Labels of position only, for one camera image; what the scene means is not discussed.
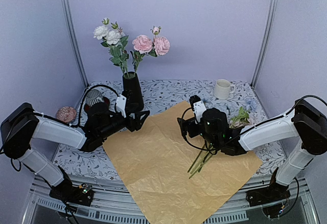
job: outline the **floral tablecloth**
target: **floral tablecloth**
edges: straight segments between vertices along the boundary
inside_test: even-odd
[[[259,123],[266,119],[259,101],[250,85],[246,82],[233,82],[236,85],[236,90],[227,100],[219,100],[213,96],[214,81],[148,80],[140,83],[145,109],[149,110],[151,115],[161,113],[183,100],[188,101],[192,95],[198,95],[205,102],[207,108],[215,107],[225,112],[229,119],[237,115],[241,106],[246,108],[249,106],[249,100],[254,100],[257,105],[251,103],[251,120],[254,123]],[[92,83],[92,85],[96,84],[109,85],[119,94],[123,90],[122,82],[119,81]],[[113,110],[116,99],[115,94],[104,87],[98,87],[97,89],[101,91],[103,96],[109,98],[110,109]],[[86,113],[83,111],[81,125],[86,122],[86,119]],[[255,153],[263,161],[263,164],[254,176],[272,174],[275,168],[279,167],[285,160],[285,154],[279,142],[257,148]],[[114,181],[121,180],[102,147],[93,152],[81,152],[60,144],[54,157],[54,163],[62,167],[68,174]]]

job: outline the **mug handle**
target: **mug handle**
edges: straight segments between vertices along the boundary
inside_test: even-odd
[[[235,92],[235,90],[236,90],[236,88],[235,88],[235,84],[231,84],[230,85],[230,94],[232,94],[232,93],[234,93]]]

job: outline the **table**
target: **table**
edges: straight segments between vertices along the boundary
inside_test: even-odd
[[[151,114],[157,114],[171,106],[188,100],[192,95],[198,95],[208,108],[216,107],[226,112],[228,118],[235,116],[241,106],[246,106],[248,99],[257,103],[250,113],[253,122],[259,123],[266,119],[253,90],[246,82],[236,81],[236,91],[227,100],[218,100],[212,95],[214,81],[199,80],[149,80],[141,81],[145,109]],[[122,92],[121,82],[94,82],[91,85],[106,84],[118,93]],[[115,95],[105,88],[98,88],[110,99],[113,109]],[[83,112],[81,122],[87,117]],[[262,213],[261,206],[250,207],[246,200],[249,189],[266,187],[270,182],[270,174],[285,160],[285,154],[279,142],[270,143],[255,150],[256,155],[263,161],[254,176],[233,195],[214,215],[204,223],[239,223],[239,224],[269,224],[269,220]],[[74,185],[91,184],[95,192],[90,207],[74,205],[78,208],[75,214],[80,224],[149,224],[139,207],[136,205],[128,190],[120,180],[110,159],[100,147],[91,153],[80,152],[60,144],[54,157],[54,163],[60,165],[68,174]],[[299,179],[299,199],[293,210],[281,219],[274,219],[274,223],[307,223],[319,224],[310,190],[304,178]],[[297,184],[289,186],[291,192],[290,204],[294,202]],[[57,199],[49,197],[49,187],[44,180],[36,176],[27,199],[23,224],[65,224],[62,214],[65,206]]]
[[[236,90],[227,100],[219,100],[213,96],[215,82],[210,80],[147,80],[140,83],[145,109],[149,110],[151,115],[161,113],[183,100],[188,101],[192,95],[198,95],[207,108],[215,107],[225,112],[229,119],[237,115],[241,106],[247,105],[248,99],[253,99],[257,106],[250,113],[252,121],[259,123],[267,119],[260,102],[247,82],[233,82],[236,85]],[[97,84],[109,85],[119,94],[123,91],[120,81],[93,82],[91,86]],[[97,89],[103,96],[109,98],[110,109],[113,110],[115,94],[104,87]],[[87,115],[83,111],[81,124],[83,125],[86,120]],[[257,148],[255,153],[263,161],[263,164],[253,177],[272,174],[285,160],[285,154],[279,142]],[[111,181],[121,180],[102,147],[93,152],[81,152],[60,144],[53,162],[62,167],[68,174]]]

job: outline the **black vase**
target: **black vase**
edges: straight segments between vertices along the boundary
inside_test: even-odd
[[[129,97],[129,103],[137,103],[138,107],[136,111],[141,111],[144,108],[144,102],[143,102],[142,90],[139,84],[137,73],[129,72],[128,74],[133,77],[126,78],[125,75],[123,75],[124,91],[126,92],[131,91]]]

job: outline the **black cable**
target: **black cable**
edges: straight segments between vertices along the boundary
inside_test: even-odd
[[[184,111],[184,113],[183,113],[183,115],[182,115],[182,117],[181,117],[181,120],[180,120],[180,130],[181,130],[182,132],[183,132],[183,119],[184,119],[184,116],[185,116],[186,112],[187,112],[188,110],[190,110],[190,109],[192,109],[192,108],[191,108],[191,107],[187,108],[187,109]],[[196,149],[198,149],[198,150],[201,150],[201,151],[216,151],[215,149],[208,150],[208,149],[203,149],[203,148],[197,147],[197,146],[191,144],[191,143],[188,141],[188,139],[187,139],[187,137],[186,137],[185,135],[182,134],[182,136],[183,136],[184,140],[185,140],[185,141],[186,141],[190,146],[192,146],[192,147],[194,147],[194,148],[196,148]]]
[[[17,172],[21,171],[21,162],[19,161],[19,168],[17,169],[14,165],[13,159],[10,159],[11,162],[11,166],[14,168],[14,170],[16,170]]]
[[[81,124],[81,116],[82,116],[82,108],[83,108],[83,104],[84,104],[84,101],[85,101],[85,98],[86,98],[86,95],[88,94],[88,92],[90,92],[92,89],[96,88],[96,87],[105,87],[111,91],[113,91],[117,97],[119,96],[117,91],[114,90],[112,87],[109,87],[107,85],[104,85],[104,84],[97,84],[95,86],[92,86],[91,88],[89,88],[88,90],[85,91],[84,95],[83,95],[83,98],[82,98],[82,102],[81,102],[81,105],[80,105],[80,110],[78,112],[78,121],[77,121],[77,124],[75,125],[72,125],[71,127],[72,128],[77,128],[77,127],[80,127],[80,124]]]
[[[320,100],[322,103],[325,104],[325,106],[327,106],[327,102],[325,102],[323,99],[321,99],[320,97],[316,96],[316,95],[304,95],[303,97],[301,97],[294,105],[293,107],[286,113],[286,115],[288,115],[289,113],[292,112],[292,110],[305,98],[315,98],[317,100]]]
[[[297,201],[297,199],[298,199],[298,195],[299,195],[299,193],[300,193],[300,184],[298,183],[297,178],[294,178],[294,179],[296,180],[296,183],[297,183],[297,194],[296,194],[295,201],[294,201],[293,205],[288,209],[288,211],[286,211],[285,213],[281,214],[280,217],[285,216],[285,215],[287,215],[288,213],[290,213],[290,211],[294,208],[294,206],[295,206],[295,204],[296,204],[296,201]]]
[[[212,153],[212,152],[210,151],[210,149],[209,149],[209,147],[208,147],[208,144],[207,144],[207,141],[206,141],[206,140],[204,140],[204,145],[205,145],[205,148],[208,150],[208,152],[209,152],[211,155],[217,155],[217,153],[218,153],[217,150],[215,150],[214,153]]]

